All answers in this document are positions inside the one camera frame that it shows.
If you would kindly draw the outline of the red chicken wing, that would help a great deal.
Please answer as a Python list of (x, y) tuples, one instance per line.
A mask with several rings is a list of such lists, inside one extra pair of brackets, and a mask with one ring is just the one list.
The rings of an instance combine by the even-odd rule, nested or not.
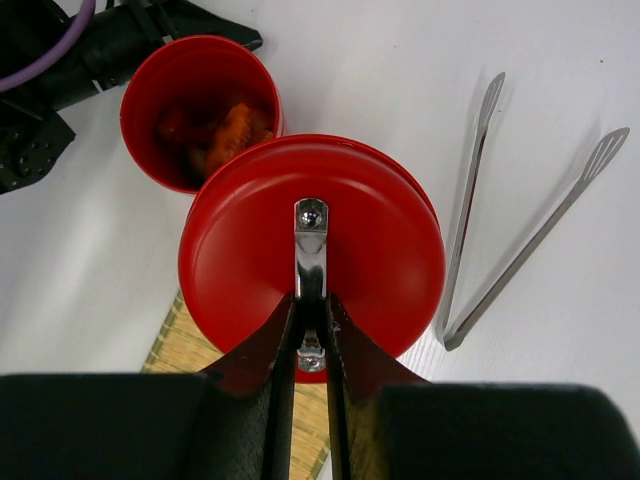
[(220, 121), (221, 116), (216, 115), (206, 122), (194, 122), (184, 109), (171, 107), (159, 117), (155, 130), (162, 141), (173, 146), (207, 150)]

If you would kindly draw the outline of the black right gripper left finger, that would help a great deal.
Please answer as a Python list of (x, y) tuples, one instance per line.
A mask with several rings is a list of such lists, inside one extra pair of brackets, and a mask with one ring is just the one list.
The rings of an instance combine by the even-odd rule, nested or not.
[(196, 373), (1, 379), (5, 479), (285, 479), (294, 300)]

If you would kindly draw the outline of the red round lid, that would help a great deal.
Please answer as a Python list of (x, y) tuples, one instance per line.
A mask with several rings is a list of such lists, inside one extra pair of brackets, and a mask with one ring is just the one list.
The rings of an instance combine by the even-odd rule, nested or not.
[(398, 358), (431, 322), (444, 287), (435, 210), (397, 162), (336, 136), (281, 137), (221, 167), (197, 194), (178, 254), (179, 281), (202, 333), (223, 352), (221, 389), (267, 381), (295, 288), (295, 204), (328, 207), (326, 287), (371, 347), (347, 345), (345, 372), (360, 395), (414, 383)]

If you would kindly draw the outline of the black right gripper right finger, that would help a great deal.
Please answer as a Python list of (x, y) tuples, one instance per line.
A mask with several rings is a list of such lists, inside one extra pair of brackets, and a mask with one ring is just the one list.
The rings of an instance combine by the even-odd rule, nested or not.
[(617, 406), (572, 384), (431, 383), (326, 302), (337, 479), (635, 479), (639, 447)]

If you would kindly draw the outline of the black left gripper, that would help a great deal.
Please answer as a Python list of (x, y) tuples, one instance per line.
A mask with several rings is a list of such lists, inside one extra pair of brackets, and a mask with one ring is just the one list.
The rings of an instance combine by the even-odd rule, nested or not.
[[(73, 18), (54, 1), (1, 3), (1, 75), (41, 58)], [(121, 1), (92, 15), (77, 42), (39, 76), (1, 94), (1, 111), (54, 111), (125, 84), (154, 51), (179, 38), (214, 35), (253, 51), (260, 33), (190, 1)]]

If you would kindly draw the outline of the red cylindrical container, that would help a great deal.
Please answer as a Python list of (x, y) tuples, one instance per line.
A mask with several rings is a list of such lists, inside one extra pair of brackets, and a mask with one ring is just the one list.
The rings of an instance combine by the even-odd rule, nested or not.
[(188, 166), (184, 150), (161, 138), (157, 124), (176, 107), (201, 125), (240, 102), (265, 111), (271, 116), (269, 130), (276, 137), (284, 134), (279, 92), (256, 55), (222, 37), (185, 37), (157, 50), (135, 72), (121, 104), (122, 137), (149, 178), (194, 195), (203, 180)]

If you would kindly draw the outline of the orange spotted fried piece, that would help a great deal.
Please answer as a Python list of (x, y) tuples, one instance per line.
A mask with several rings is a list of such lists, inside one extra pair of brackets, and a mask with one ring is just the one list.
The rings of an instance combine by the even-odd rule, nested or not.
[(204, 161), (206, 175), (247, 148), (271, 140), (273, 125), (270, 113), (245, 103), (234, 105), (213, 132)]

